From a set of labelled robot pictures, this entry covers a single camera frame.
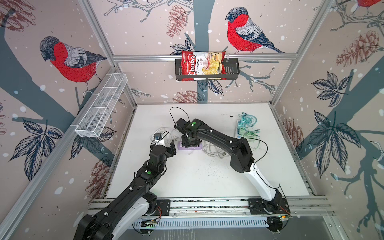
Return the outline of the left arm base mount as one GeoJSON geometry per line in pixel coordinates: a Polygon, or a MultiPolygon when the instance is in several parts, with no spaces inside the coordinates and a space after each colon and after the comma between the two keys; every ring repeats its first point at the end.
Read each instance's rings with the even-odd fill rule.
{"type": "Polygon", "coordinates": [[[140,217],[163,217],[170,215],[170,209],[169,199],[157,199],[155,203],[150,204],[146,199],[140,198],[130,210],[140,213],[140,217]]]}

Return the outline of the purple power strip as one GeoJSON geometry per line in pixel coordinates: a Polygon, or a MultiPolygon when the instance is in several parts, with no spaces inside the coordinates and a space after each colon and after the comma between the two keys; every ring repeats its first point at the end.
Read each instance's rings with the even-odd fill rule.
{"type": "Polygon", "coordinates": [[[184,147],[182,145],[182,142],[179,142],[177,148],[179,151],[195,151],[195,150],[202,150],[203,146],[200,144],[196,147],[184,147]]]}

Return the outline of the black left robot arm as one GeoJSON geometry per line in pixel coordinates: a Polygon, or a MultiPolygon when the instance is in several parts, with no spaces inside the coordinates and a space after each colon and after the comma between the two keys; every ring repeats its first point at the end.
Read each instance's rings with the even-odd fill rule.
{"type": "Polygon", "coordinates": [[[150,192],[166,172],[166,162],[177,154],[175,142],[168,147],[151,145],[150,158],[136,172],[132,182],[97,214],[79,222],[75,240],[117,240],[141,216],[156,212],[157,196],[150,192]]]}

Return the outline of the white blue power strip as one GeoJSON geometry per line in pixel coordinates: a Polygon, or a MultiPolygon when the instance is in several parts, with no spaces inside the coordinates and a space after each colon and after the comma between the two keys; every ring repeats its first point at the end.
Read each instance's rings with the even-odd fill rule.
{"type": "MultiPolygon", "coordinates": [[[[246,128],[240,128],[235,131],[235,138],[240,139],[241,135],[247,131],[246,128]]],[[[203,145],[203,152],[208,155],[209,157],[218,157],[220,159],[223,159],[224,157],[228,157],[229,154],[225,152],[223,149],[217,147],[216,145],[213,145],[212,143],[206,142],[203,145]]]]}

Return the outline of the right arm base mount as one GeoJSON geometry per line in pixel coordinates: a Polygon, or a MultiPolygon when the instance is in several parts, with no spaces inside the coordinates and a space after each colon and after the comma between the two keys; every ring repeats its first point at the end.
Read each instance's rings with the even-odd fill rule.
{"type": "Polygon", "coordinates": [[[290,207],[286,198],[279,201],[265,201],[261,198],[248,199],[251,215],[290,215],[290,207]]]}

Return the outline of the teal charger with cable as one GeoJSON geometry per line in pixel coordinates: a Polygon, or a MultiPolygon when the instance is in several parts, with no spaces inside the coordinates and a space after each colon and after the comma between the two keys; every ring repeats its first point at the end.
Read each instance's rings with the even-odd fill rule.
{"type": "Polygon", "coordinates": [[[240,129],[240,128],[246,128],[246,127],[247,127],[247,124],[248,124],[248,120],[247,120],[247,118],[241,118],[241,119],[238,121],[237,129],[240,129]]]}

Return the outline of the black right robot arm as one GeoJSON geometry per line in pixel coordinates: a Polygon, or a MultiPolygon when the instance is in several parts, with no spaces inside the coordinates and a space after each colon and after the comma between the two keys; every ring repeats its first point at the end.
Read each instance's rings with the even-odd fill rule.
{"type": "Polygon", "coordinates": [[[246,175],[260,194],[261,200],[256,205],[259,213],[275,214],[281,210],[284,204],[283,195],[278,188],[272,187],[260,172],[247,139],[225,135],[199,119],[187,122],[180,118],[175,122],[174,128],[182,134],[184,147],[195,147],[206,141],[225,151],[231,157],[231,168],[246,175]]]}

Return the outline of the light green charger with cable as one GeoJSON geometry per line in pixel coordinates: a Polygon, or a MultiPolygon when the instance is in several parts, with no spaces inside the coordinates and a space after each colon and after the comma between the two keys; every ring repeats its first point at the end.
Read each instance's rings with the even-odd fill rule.
{"type": "Polygon", "coordinates": [[[243,138],[248,140],[248,142],[250,143],[251,149],[256,150],[260,146],[260,141],[259,141],[260,136],[259,136],[259,133],[260,133],[260,129],[252,130],[252,131],[245,131],[241,135],[241,137],[243,137],[243,138]]]}

